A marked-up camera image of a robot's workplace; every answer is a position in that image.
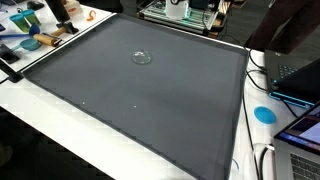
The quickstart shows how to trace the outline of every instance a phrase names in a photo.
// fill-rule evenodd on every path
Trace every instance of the white container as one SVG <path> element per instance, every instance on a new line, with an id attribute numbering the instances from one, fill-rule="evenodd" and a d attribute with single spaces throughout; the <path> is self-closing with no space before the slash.
<path id="1" fill-rule="evenodd" d="M 64 5 L 64 8 L 67 10 L 69 16 L 74 16 L 82 13 L 80 3 L 76 0 L 67 1 L 67 4 Z"/>
<path id="2" fill-rule="evenodd" d="M 181 20 L 188 17 L 189 0 L 166 0 L 166 16 L 170 19 Z"/>

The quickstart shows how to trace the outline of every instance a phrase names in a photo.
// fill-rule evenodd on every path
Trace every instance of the white table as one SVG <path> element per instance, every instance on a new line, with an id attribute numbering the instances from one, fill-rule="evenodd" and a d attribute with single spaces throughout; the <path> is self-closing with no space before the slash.
<path id="1" fill-rule="evenodd" d="M 263 62 L 263 53 L 252 51 L 252 57 L 257 63 Z M 253 68 L 249 63 L 248 70 Z M 264 86 L 263 75 L 252 76 L 259 85 Z M 1 84 L 0 96 L 0 106 L 4 109 L 117 180 L 194 179 L 157 154 L 25 79 L 16 84 L 10 81 Z M 281 102 L 272 100 L 267 94 L 257 90 L 248 79 L 245 99 L 254 143 L 271 143 L 275 132 L 294 120 Z M 256 120 L 253 111 L 257 106 L 273 110 L 277 122 L 265 125 Z M 295 110 L 297 114 L 303 112 L 299 108 Z M 242 109 L 233 154 L 240 170 L 233 164 L 230 179 L 256 179 L 249 152 L 250 144 Z M 265 179 L 274 179 L 270 154 L 265 158 L 264 167 Z"/>
<path id="2" fill-rule="evenodd" d="M 51 34 L 55 30 L 57 30 L 56 24 L 58 23 L 54 15 L 52 14 L 51 10 L 49 9 L 49 6 L 43 1 L 42 3 L 45 4 L 45 7 L 35 11 L 39 21 L 41 22 L 40 30 L 41 33 L 45 32 L 48 34 Z M 19 6 L 21 6 L 23 9 L 27 9 L 27 2 L 19 3 Z M 71 16 L 71 22 L 74 25 L 75 28 L 79 29 L 79 32 L 77 32 L 75 35 L 64 33 L 60 37 L 64 40 L 64 42 L 68 42 L 71 39 L 74 39 L 75 37 L 81 35 L 82 33 L 86 32 L 88 29 L 96 25 L 101 20 L 108 18 L 112 15 L 112 13 L 107 11 L 102 11 L 99 9 L 91 8 L 88 6 L 81 6 L 83 13 Z M 18 27 L 10 21 L 9 16 L 17 14 L 17 7 L 16 6 L 5 6 L 3 5 L 2 9 L 7 9 L 8 13 L 1 16 L 0 20 L 2 20 L 0 23 L 7 28 L 6 31 L 0 32 L 0 35 L 2 34 L 21 34 L 22 32 L 18 29 Z M 91 10 L 94 10 L 96 12 L 96 17 L 93 21 L 88 22 L 86 19 L 89 16 L 89 12 Z M 3 39 L 1 40 L 2 44 L 7 45 L 9 48 L 13 48 L 16 45 L 18 45 L 22 40 L 27 38 L 10 38 L 10 39 Z M 22 48 L 16 51 L 16 53 L 21 57 L 21 59 L 13 64 L 10 65 L 10 67 L 15 71 L 20 71 L 24 67 L 28 66 L 29 64 L 39 60 L 41 57 L 43 57 L 45 54 L 52 52 L 56 48 L 51 46 L 42 45 L 39 49 L 36 51 L 27 51 Z"/>
<path id="3" fill-rule="evenodd" d="M 8 77 L 8 76 L 7 76 L 6 73 L 4 73 L 3 71 L 0 71 L 0 82 L 3 81 L 3 80 L 5 80 L 7 77 Z"/>

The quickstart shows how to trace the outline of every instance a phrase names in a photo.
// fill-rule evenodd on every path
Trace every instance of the cable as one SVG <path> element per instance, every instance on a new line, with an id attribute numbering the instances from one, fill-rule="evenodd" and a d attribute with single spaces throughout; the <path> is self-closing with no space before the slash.
<path id="1" fill-rule="evenodd" d="M 298 118 L 297 114 L 291 109 L 291 107 L 288 105 L 288 103 L 286 103 L 284 100 L 281 100 L 289 109 L 289 111 L 291 112 L 291 114 L 295 117 Z"/>
<path id="2" fill-rule="evenodd" d="M 251 82 L 252 82 L 258 89 L 260 89 L 261 91 L 268 92 L 268 90 L 260 87 L 260 86 L 253 80 L 253 78 L 252 78 L 251 75 L 250 75 L 251 72 L 255 72 L 255 71 L 254 71 L 254 70 L 252 70 L 252 71 L 246 71 L 246 75 L 250 78 Z"/>
<path id="3" fill-rule="evenodd" d="M 263 160 L 268 150 L 272 150 L 272 149 L 265 147 L 260 156 L 260 161 L 259 161 L 260 180 L 263 180 Z"/>
<path id="4" fill-rule="evenodd" d="M 238 171 L 239 171 L 239 164 L 238 164 L 238 162 L 237 162 L 236 160 L 234 160 L 234 159 L 232 159 L 232 161 L 236 164 L 237 169 L 238 169 Z"/>
<path id="5" fill-rule="evenodd" d="M 231 37 L 233 40 L 235 40 L 237 42 L 238 45 L 241 45 L 241 42 L 237 38 L 235 38 L 234 36 L 225 35 L 224 37 Z"/>
<path id="6" fill-rule="evenodd" d="M 19 6 L 19 4 L 15 0 L 11 0 L 11 1 L 16 5 L 18 13 L 21 13 L 23 11 L 23 8 Z"/>
<path id="7" fill-rule="evenodd" d="M 253 58 L 252 58 L 252 56 L 251 56 L 251 51 L 252 51 L 252 49 L 249 50 L 249 58 L 250 58 L 251 62 L 252 62 L 255 66 L 257 66 L 258 68 L 260 68 L 261 70 L 266 71 L 267 68 L 265 68 L 265 67 L 263 67 L 263 66 L 259 66 L 256 62 L 254 62 L 254 60 L 253 60 Z"/>
<path id="8" fill-rule="evenodd" d="M 253 69 L 253 70 L 250 70 L 250 71 L 248 71 L 247 73 L 251 73 L 251 72 L 259 72 L 259 73 L 261 73 L 261 74 L 265 74 L 265 72 L 264 71 L 262 71 L 262 70 L 258 70 L 258 69 Z"/>
<path id="9" fill-rule="evenodd" d="M 250 126 L 249 126 L 249 118 L 248 118 L 248 114 L 247 114 L 247 108 L 246 108 L 246 102 L 245 102 L 245 99 L 244 99 L 244 93 L 242 94 L 242 103 L 243 103 L 244 115 L 245 115 L 245 118 L 246 118 L 246 125 L 247 125 L 249 140 L 250 140 L 250 144 L 251 144 L 251 149 L 254 152 L 254 145 L 253 145 L 253 142 L 252 142 L 252 136 L 251 136 Z M 255 164 L 255 167 L 256 167 L 257 178 L 259 180 L 260 177 L 259 177 L 258 163 L 257 163 L 257 158 L 256 158 L 255 154 L 253 154 L 253 158 L 254 158 L 254 164 Z"/>
<path id="10" fill-rule="evenodd" d="M 176 1 L 177 2 L 173 2 L 173 0 L 170 0 L 171 4 L 173 4 L 173 5 L 178 5 L 183 0 L 176 0 Z"/>

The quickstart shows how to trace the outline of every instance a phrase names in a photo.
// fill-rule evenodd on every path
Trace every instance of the laptop screen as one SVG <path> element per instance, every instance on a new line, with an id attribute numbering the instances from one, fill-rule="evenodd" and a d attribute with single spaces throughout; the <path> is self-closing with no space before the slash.
<path id="1" fill-rule="evenodd" d="M 277 138 L 320 154 L 320 105 L 281 131 Z"/>

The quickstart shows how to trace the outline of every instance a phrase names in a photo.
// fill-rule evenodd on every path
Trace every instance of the orange object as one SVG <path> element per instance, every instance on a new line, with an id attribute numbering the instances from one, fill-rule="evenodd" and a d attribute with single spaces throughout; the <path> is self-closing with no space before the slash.
<path id="1" fill-rule="evenodd" d="M 94 10 L 91 10 L 89 12 L 89 17 L 87 18 L 87 21 L 93 21 L 95 17 L 96 17 L 96 12 Z"/>

